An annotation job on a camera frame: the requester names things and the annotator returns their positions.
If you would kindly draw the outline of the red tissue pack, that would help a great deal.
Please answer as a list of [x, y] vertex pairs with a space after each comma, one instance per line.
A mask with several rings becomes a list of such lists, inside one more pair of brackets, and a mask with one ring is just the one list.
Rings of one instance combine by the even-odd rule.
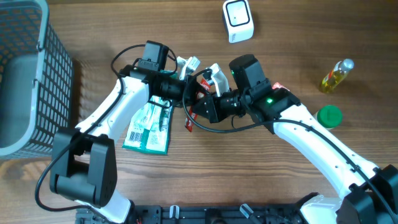
[[279, 82], [275, 82], [275, 83], [273, 84], [273, 86], [272, 86], [272, 89], [273, 89], [273, 90], [280, 89], [280, 88], [289, 91], [288, 88], [286, 88], [285, 86], [281, 85]]

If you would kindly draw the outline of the green 3M package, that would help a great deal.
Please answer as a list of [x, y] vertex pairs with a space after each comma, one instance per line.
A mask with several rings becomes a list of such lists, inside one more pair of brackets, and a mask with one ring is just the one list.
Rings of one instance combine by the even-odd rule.
[[155, 78], [145, 78], [149, 86], [149, 101], [133, 115], [123, 148], [147, 154], [166, 155], [174, 107], [172, 101], [155, 96]]

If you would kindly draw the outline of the green lid jar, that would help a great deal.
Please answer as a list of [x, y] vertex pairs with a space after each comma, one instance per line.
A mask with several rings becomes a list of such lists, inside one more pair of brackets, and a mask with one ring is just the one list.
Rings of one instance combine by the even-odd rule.
[[319, 109], [313, 117], [326, 129], [339, 126], [343, 120], [343, 113], [335, 105], [326, 105]]

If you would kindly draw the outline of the yellow liquid bottle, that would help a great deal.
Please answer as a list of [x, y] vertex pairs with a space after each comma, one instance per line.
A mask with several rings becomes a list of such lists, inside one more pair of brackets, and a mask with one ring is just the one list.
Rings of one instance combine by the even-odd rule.
[[339, 61], [320, 82], [319, 90], [322, 93], [332, 92], [354, 69], [354, 62], [350, 58]]

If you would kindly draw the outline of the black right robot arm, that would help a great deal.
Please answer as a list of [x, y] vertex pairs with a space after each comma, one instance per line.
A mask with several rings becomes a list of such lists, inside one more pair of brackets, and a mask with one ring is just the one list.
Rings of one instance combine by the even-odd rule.
[[216, 88], [194, 107], [212, 123], [248, 114], [304, 155], [329, 181], [335, 198], [316, 194], [299, 206], [307, 223], [396, 223], [397, 169], [380, 168], [342, 143], [284, 86], [271, 83], [251, 54], [230, 65], [237, 88], [231, 90], [217, 64], [203, 73]]

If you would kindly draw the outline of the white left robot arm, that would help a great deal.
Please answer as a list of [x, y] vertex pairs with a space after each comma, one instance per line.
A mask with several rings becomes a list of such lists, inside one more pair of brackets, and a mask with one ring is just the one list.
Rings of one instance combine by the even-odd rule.
[[117, 71], [117, 82], [100, 106], [73, 129], [59, 129], [52, 160], [44, 174], [51, 192], [78, 202], [109, 223], [135, 223], [135, 204], [116, 190], [118, 172], [115, 142], [128, 121], [153, 96], [174, 105], [195, 101], [195, 89], [186, 80], [164, 72], [168, 58], [176, 60], [166, 45], [147, 41], [144, 55]]

